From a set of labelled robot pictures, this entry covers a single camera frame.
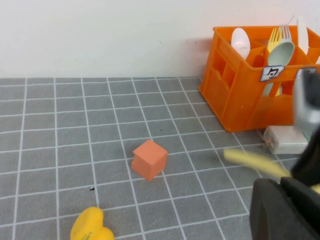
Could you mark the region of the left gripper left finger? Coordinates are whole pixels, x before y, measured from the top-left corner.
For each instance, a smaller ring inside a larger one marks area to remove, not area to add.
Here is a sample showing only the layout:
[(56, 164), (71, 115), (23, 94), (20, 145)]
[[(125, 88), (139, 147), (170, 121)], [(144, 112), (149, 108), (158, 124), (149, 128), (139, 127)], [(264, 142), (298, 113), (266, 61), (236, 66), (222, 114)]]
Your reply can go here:
[(254, 240), (318, 240), (294, 207), (280, 182), (259, 178), (254, 181), (249, 222)]

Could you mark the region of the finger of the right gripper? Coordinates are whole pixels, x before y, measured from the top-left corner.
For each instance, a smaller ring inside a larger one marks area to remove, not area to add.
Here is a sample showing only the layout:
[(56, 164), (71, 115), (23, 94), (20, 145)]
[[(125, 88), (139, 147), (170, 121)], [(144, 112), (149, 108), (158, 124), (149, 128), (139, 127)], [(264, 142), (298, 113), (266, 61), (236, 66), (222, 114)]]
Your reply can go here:
[(315, 132), (308, 146), (291, 169), (294, 179), (308, 187), (320, 183), (320, 133)]

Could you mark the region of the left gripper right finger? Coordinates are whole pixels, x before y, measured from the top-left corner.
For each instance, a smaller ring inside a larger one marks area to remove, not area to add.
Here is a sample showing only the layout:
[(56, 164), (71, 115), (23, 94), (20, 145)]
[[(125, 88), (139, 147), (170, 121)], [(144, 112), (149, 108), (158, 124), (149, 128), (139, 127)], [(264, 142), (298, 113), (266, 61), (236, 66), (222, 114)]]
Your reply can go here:
[(307, 185), (291, 177), (281, 178), (281, 187), (299, 215), (311, 230), (320, 235), (320, 195)]

